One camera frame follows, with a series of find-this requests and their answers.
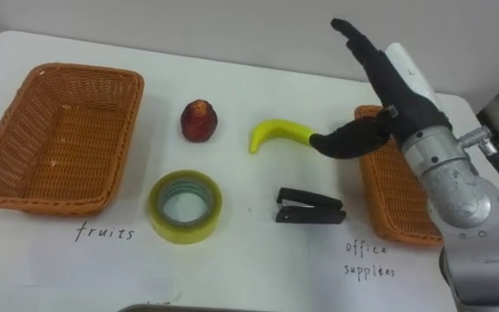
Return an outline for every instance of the basket rim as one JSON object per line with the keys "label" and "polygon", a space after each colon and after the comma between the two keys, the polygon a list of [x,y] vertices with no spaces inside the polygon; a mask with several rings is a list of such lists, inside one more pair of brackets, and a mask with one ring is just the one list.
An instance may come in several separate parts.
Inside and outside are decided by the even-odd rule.
{"label": "basket rim", "polygon": [[34,68],[32,68],[20,88],[16,91],[16,95],[10,105],[6,108],[3,116],[0,120],[0,144],[5,136],[8,127],[10,125],[10,121],[15,116],[17,109],[19,108],[19,104],[22,102],[23,97],[27,94],[29,89],[32,87],[33,82],[35,82],[36,78],[40,75],[41,72],[50,68],[71,68],[71,69],[89,69],[91,71],[100,71],[100,72],[113,72],[120,73],[123,75],[129,75],[134,79],[134,83],[136,84],[137,90],[133,96],[133,104],[129,106],[127,110],[126,120],[131,120],[130,125],[125,123],[124,128],[121,129],[120,137],[118,139],[118,143],[116,149],[112,156],[112,162],[108,167],[107,176],[108,181],[101,187],[101,193],[97,196],[91,198],[82,198],[82,199],[69,199],[69,200],[52,200],[48,198],[20,198],[20,197],[5,197],[0,196],[0,208],[10,208],[21,210],[16,207],[9,207],[9,205],[5,204],[19,204],[19,205],[34,205],[39,207],[42,206],[60,206],[60,205],[94,205],[96,203],[102,203],[102,207],[95,208],[95,210],[100,210],[104,208],[104,204],[111,200],[115,195],[118,185],[118,181],[121,178],[122,172],[124,171],[124,166],[126,164],[126,156],[128,154],[129,140],[132,138],[133,129],[135,125],[135,120],[139,111],[139,106],[141,104],[141,98],[144,93],[145,81],[144,77],[139,73],[121,68],[110,68],[103,67],[97,65],[87,65],[87,64],[75,64],[75,63],[63,63],[63,62],[48,62],[40,64]]}

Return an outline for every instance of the black stapler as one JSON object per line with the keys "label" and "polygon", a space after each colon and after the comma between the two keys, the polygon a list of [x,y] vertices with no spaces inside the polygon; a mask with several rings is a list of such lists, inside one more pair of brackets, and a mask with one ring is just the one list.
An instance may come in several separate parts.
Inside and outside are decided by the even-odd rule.
{"label": "black stapler", "polygon": [[277,223],[340,224],[346,218],[341,200],[312,192],[283,187],[276,203],[280,206]]}

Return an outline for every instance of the white wall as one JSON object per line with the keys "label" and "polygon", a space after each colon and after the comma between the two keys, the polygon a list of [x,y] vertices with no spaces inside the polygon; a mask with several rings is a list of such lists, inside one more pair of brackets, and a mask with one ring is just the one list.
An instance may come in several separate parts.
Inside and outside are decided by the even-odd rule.
{"label": "white wall", "polygon": [[400,41],[438,91],[480,109],[499,92],[496,0],[0,0],[0,31],[364,80],[329,27]]}

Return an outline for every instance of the robotic hand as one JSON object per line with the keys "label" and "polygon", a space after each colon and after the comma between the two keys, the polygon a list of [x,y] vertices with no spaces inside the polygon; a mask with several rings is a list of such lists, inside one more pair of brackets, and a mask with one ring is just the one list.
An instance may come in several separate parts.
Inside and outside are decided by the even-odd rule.
{"label": "robotic hand", "polygon": [[478,175],[464,151],[479,145],[499,172],[490,131],[481,127],[457,139],[401,45],[393,43],[383,52],[349,22],[334,19],[331,25],[348,39],[347,47],[384,108],[376,118],[312,135],[311,146],[329,157],[349,159],[374,151],[392,136],[428,194],[431,220],[444,237],[440,270],[457,309],[499,311],[499,190]]}

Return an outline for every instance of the white tabletop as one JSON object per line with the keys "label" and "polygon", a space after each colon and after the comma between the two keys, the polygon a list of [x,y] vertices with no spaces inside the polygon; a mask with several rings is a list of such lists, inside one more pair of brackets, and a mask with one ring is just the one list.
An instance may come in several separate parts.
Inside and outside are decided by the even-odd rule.
{"label": "white tabletop", "polygon": [[[367,83],[5,32],[0,118],[29,70],[45,62],[135,70],[146,89],[119,195],[103,213],[70,219],[0,210],[0,311],[114,311],[137,302],[271,311],[453,309],[438,272],[438,249],[373,235],[357,160],[327,159],[287,140],[248,154],[250,131],[263,119],[294,120],[322,133],[351,120],[358,105],[379,103]],[[219,118],[204,144],[188,143],[179,131],[179,116],[195,99],[209,101]],[[457,135],[478,126],[463,99],[439,99]],[[499,187],[483,156],[476,149],[471,156]],[[207,173],[224,195],[217,230],[199,244],[167,243],[144,212],[152,185],[178,169]],[[276,224],[281,186],[341,198],[348,219],[340,225]],[[85,221],[87,227],[135,232],[128,242],[75,242]],[[356,239],[369,246],[363,257],[347,251]],[[373,253],[375,246],[386,253]],[[358,281],[346,274],[346,266],[373,265],[394,276]]]}

